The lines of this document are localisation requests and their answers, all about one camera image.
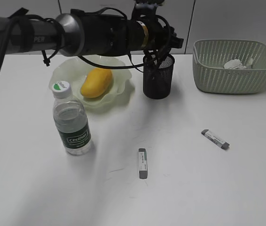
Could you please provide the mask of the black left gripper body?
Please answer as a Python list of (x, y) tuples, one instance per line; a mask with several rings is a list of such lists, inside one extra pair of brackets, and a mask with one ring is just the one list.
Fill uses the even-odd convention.
[(144, 21), (148, 29), (148, 41), (144, 50), (153, 51), (157, 57), (163, 57), (172, 48), (182, 48), (184, 39), (177, 37), (174, 28), (164, 17), (159, 15), (145, 16)]

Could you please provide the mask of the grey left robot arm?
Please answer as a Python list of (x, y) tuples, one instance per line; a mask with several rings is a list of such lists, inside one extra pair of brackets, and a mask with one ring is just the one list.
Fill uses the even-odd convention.
[(8, 40), (7, 54), (54, 50), (66, 57), (118, 57), (131, 51), (156, 50), (162, 54), (181, 48), (184, 42), (173, 27), (161, 25), (162, 18), (154, 12), (128, 19), (120, 11), (109, 15), (105, 9), (72, 9), (52, 19), (28, 15), (21, 9), (9, 17), (0, 17), (0, 46), (14, 18), (17, 23)]

